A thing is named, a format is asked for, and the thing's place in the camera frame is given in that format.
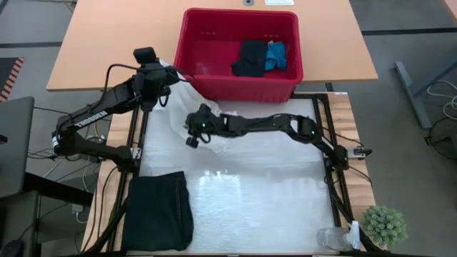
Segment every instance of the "black towel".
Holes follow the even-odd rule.
[[[245,40],[241,46],[240,59],[231,65],[235,76],[263,77],[268,45],[265,41]]]
[[[182,251],[191,243],[193,232],[183,171],[131,180],[123,251]]]

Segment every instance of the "gray floor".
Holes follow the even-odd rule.
[[[362,30],[456,25],[442,1],[438,0],[351,0],[351,4]],[[9,0],[0,16],[0,44],[61,41],[70,18],[71,12],[63,4]],[[349,92],[361,139],[374,150],[367,164],[376,202],[401,211],[408,224],[409,239],[393,247],[392,251],[455,256],[457,163],[439,156],[424,143],[423,137],[427,133],[418,125],[392,64],[394,61],[404,61],[413,79],[417,79],[452,50],[457,44],[457,34],[367,36],[365,40],[379,80],[335,84],[335,90]],[[46,83],[58,52],[59,48],[0,49],[0,57],[26,58],[11,97],[32,95],[37,106],[53,106],[63,111],[71,111],[95,101],[99,92],[70,95],[46,91]],[[457,83],[457,72],[447,79]],[[316,84],[300,87],[309,91],[323,88]],[[433,120],[439,119],[443,99],[430,96],[424,96],[424,99]],[[55,127],[58,117],[53,113],[34,112],[33,150],[50,146],[50,131]],[[106,135],[106,124],[100,123],[99,126]],[[62,163],[49,178],[59,178],[84,164],[85,161]],[[43,175],[53,165],[51,161],[30,161],[27,169]],[[81,174],[76,174],[67,182],[82,187]],[[56,204],[48,201],[44,208],[50,209]],[[75,222],[69,208],[50,215],[45,223],[48,224],[48,232],[43,236],[43,241],[62,236],[65,238],[45,244],[44,256],[76,252],[73,237],[84,226]]]

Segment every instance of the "succulent plant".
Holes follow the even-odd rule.
[[[371,206],[363,213],[362,229],[379,246],[393,246],[408,238],[403,215],[385,206]]]

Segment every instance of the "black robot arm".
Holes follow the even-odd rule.
[[[124,114],[137,106],[147,115],[160,97],[171,93],[170,85],[179,81],[174,67],[163,67],[151,47],[134,51],[141,64],[136,74],[122,84],[106,91],[99,101],[62,116],[52,133],[54,153],[73,156],[78,153],[114,161],[120,172],[132,172],[136,162],[128,146],[112,147],[86,140],[77,131],[112,114]]]
[[[297,121],[297,130],[292,127],[292,121]],[[216,116],[206,104],[201,104],[196,113],[187,116],[186,127],[191,136],[186,144],[193,148],[198,146],[199,139],[209,143],[211,135],[235,138],[251,132],[282,131],[297,142],[312,143],[328,156],[334,168],[349,168],[347,150],[339,145],[333,147],[324,141],[321,129],[308,117],[293,114],[275,114],[256,119],[228,114]]]

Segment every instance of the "blue cloth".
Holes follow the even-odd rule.
[[[287,69],[286,47],[283,42],[268,43],[266,52],[265,71],[272,69]]]

